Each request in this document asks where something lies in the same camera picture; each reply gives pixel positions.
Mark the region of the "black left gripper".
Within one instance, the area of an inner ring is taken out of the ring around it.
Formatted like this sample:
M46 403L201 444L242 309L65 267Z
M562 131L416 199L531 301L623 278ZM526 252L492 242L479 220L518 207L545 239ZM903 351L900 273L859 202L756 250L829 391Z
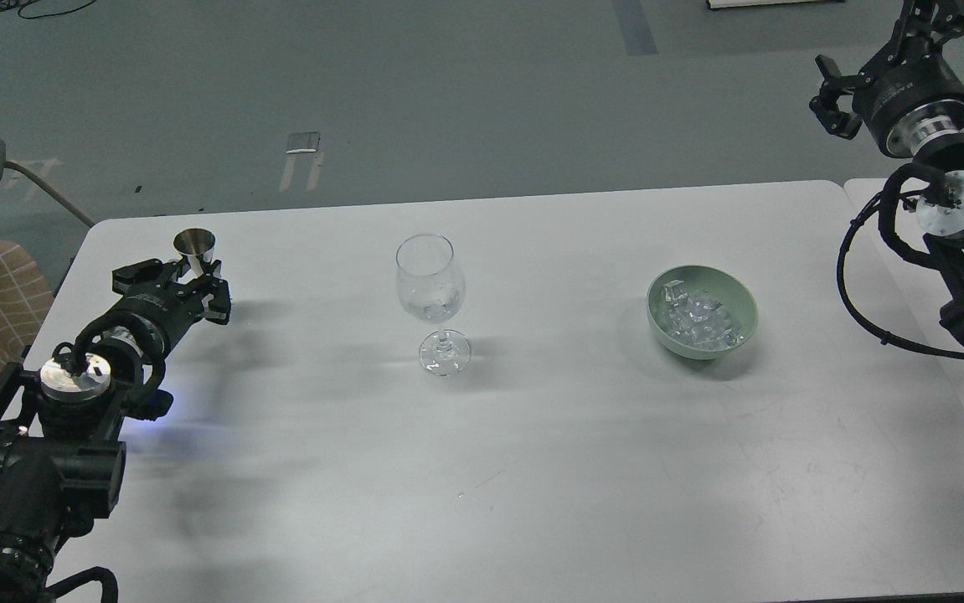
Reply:
M96 350L128 346L141 360L164 360L199 321L225 326L232 312L221 260L199 263L190 282L172 280L175 262L150 259L111 272L119 299L96 320Z

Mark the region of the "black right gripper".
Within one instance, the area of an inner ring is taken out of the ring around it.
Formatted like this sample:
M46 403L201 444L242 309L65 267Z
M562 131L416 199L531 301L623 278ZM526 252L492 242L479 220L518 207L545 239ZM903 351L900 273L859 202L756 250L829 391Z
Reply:
M915 123L946 116L953 129L964 127L964 84L940 54L960 37L964 1L904 1L888 41L888 62L898 65L872 76L865 88L867 76L842 74L833 58L818 54L822 83L808 107L829 135L853 140L863 122L885 156L913 157L907 132ZM854 113L840 107L845 96L853 98Z

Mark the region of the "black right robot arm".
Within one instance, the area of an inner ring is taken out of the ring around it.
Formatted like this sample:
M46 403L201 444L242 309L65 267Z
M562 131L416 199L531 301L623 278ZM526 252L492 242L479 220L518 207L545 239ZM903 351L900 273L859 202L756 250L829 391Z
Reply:
M823 130L853 140L867 127L879 151L900 166L850 222L835 280L850 317L884 346L964 360L964 84L942 46L964 37L964 1L906 1L887 43L844 74L819 54L822 76L812 113ZM879 238L903 262L941 276L950 299L940 325L961 348L935 348L871 322L847 291L846 259L854 237L875 220Z

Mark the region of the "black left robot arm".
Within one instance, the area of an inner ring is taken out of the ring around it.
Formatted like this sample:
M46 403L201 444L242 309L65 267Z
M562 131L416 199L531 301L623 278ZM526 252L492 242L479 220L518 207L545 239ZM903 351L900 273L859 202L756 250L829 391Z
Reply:
M221 262L151 259L111 274L118 301L37 370L0 374L0 602L57 602L88 584L116 602L116 576L92 566L50 584L57 554L109 518L126 468L123 421L157 420L173 397L168 355L199 321L225 325Z

